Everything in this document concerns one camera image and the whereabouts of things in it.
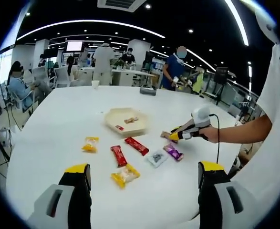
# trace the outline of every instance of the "yellow snack wrapper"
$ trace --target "yellow snack wrapper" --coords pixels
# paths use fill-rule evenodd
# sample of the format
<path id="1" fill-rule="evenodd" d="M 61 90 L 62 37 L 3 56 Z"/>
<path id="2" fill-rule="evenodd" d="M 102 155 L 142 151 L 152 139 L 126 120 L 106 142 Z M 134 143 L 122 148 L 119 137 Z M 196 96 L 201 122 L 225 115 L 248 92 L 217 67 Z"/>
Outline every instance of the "yellow snack wrapper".
<path id="1" fill-rule="evenodd" d="M 127 183 L 140 177 L 140 174 L 132 165 L 127 164 L 118 173 L 112 173 L 111 177 L 120 188 L 124 188 Z"/>
<path id="2" fill-rule="evenodd" d="M 96 144 L 98 140 L 98 137 L 86 137 L 86 144 L 82 147 L 82 149 L 88 152 L 95 153 L 97 151 Z"/>

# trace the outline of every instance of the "blue shirt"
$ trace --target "blue shirt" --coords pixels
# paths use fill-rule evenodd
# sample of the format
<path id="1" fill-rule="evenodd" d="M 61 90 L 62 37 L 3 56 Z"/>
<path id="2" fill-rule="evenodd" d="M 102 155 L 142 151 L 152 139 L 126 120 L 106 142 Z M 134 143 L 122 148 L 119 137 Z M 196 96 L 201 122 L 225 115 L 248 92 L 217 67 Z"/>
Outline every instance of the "blue shirt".
<path id="1" fill-rule="evenodd" d="M 24 82 L 21 79 L 11 77 L 10 78 L 10 91 L 14 92 L 19 99 L 24 99 L 31 91 L 28 87 L 25 87 Z M 32 105 L 33 101 L 31 97 L 27 97 L 23 100 L 23 109 L 26 110 L 28 107 Z"/>
<path id="2" fill-rule="evenodd" d="M 167 71 L 169 75 L 174 79 L 174 77 L 180 78 L 184 71 L 184 66 L 177 61 L 177 58 L 174 55 L 169 56 L 166 63 L 168 64 Z M 172 82 L 163 74 L 161 85 L 171 91 L 175 90 L 175 87 L 172 87 Z"/>

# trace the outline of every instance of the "air vent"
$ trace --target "air vent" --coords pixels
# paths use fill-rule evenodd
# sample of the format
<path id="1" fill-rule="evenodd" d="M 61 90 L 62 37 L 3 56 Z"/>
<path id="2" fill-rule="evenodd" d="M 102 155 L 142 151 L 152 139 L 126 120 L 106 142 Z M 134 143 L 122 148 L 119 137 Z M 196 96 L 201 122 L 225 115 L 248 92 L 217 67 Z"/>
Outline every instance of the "air vent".
<path id="1" fill-rule="evenodd" d="M 135 12 L 146 0 L 98 0 L 97 7 Z"/>

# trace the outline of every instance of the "purple snack wrapper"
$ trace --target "purple snack wrapper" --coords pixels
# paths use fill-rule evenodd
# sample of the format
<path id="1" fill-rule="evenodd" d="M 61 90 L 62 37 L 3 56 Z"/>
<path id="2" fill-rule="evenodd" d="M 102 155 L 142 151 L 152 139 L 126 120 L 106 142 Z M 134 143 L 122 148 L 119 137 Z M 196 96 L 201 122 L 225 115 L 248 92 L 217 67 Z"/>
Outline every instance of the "purple snack wrapper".
<path id="1" fill-rule="evenodd" d="M 171 144 L 166 145 L 163 149 L 168 152 L 176 161 L 183 158 L 183 154 L 179 153 Z"/>

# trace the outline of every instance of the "black ceiling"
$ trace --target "black ceiling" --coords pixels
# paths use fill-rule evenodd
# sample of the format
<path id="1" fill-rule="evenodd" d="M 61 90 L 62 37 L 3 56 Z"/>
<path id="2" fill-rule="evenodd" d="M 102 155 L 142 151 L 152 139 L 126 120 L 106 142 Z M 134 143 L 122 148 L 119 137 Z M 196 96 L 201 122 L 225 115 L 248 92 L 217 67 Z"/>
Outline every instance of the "black ceiling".
<path id="1" fill-rule="evenodd" d="M 20 39 L 17 44 L 34 42 L 34 39 L 51 39 L 75 34 L 84 35 L 68 39 L 87 40 L 86 34 L 102 34 L 131 40 L 146 38 L 146 41 L 154 46 L 155 51 L 167 54 L 171 54 L 175 47 L 183 45 L 213 66 L 217 64 L 217 66 L 229 67 L 237 76 L 237 82 L 245 87 L 249 85 L 247 62 L 251 61 L 252 90 L 260 94 L 268 71 L 272 43 L 260 31 L 253 13 L 238 0 L 232 2 L 243 21 L 249 46 L 244 45 L 237 23 L 224 0 L 148 0 L 147 3 L 152 5 L 150 10 L 142 5 L 134 13 L 98 8 L 97 0 L 40 0 L 30 8 L 31 15 L 24 19 L 18 37 L 52 23 L 93 19 L 132 24 L 164 35 L 166 38 L 116 24 L 82 22 L 37 31 Z M 194 32 L 190 34 L 188 29 L 193 29 Z M 105 36 L 89 36 L 88 40 L 107 41 L 108 39 L 109 37 Z M 65 38 L 53 40 L 53 42 L 63 41 Z M 111 41 L 128 43 L 128 40 L 116 37 L 112 37 Z M 189 53 L 185 61 L 190 65 L 201 64 L 211 70 Z"/>

